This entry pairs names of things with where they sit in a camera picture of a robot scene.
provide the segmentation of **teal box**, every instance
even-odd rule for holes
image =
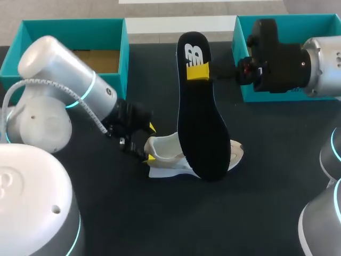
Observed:
[[[258,19],[275,19],[281,43],[304,44],[311,37],[341,35],[341,20],[336,14],[298,14],[298,15],[262,15],[238,16],[234,27],[232,52],[234,61],[248,57],[246,40]],[[293,89],[286,93],[255,92],[253,85],[241,87],[245,102],[260,101],[300,101],[326,100],[331,98],[309,98],[302,89]]]
[[[21,80],[18,64],[25,50],[45,35],[57,38],[70,50],[119,50],[118,73],[102,73],[99,76],[116,90],[119,98],[126,98],[129,41],[124,19],[22,21],[0,70],[0,80],[6,90]],[[21,93],[13,96],[14,102],[18,102]]]

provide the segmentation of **gray floor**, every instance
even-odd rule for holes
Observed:
[[[341,0],[284,0],[289,13],[337,13],[341,17]]]
[[[341,0],[119,4],[118,0],[0,0],[0,45],[10,45],[23,19],[178,17],[283,13],[338,13]],[[229,41],[232,33],[206,33],[210,41]],[[179,34],[131,35],[131,43],[176,42]]]

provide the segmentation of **white sneaker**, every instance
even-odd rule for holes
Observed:
[[[182,153],[177,132],[165,137],[150,137],[144,145],[144,151],[149,154],[146,163],[150,166],[150,178],[168,178],[179,174],[198,177]],[[241,144],[231,140],[231,160],[228,171],[238,165],[243,155]]]

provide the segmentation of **new balance logo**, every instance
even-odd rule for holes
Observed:
[[[202,51],[198,46],[192,46],[190,44],[185,44],[185,57],[189,61],[186,65],[187,67],[203,65],[204,59],[202,57]]]

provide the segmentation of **black insole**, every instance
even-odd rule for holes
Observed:
[[[183,34],[177,44],[180,105],[177,130],[182,151],[203,180],[223,178],[231,157],[230,137],[219,114],[212,81],[187,81],[186,65],[212,60],[206,37],[198,32]]]

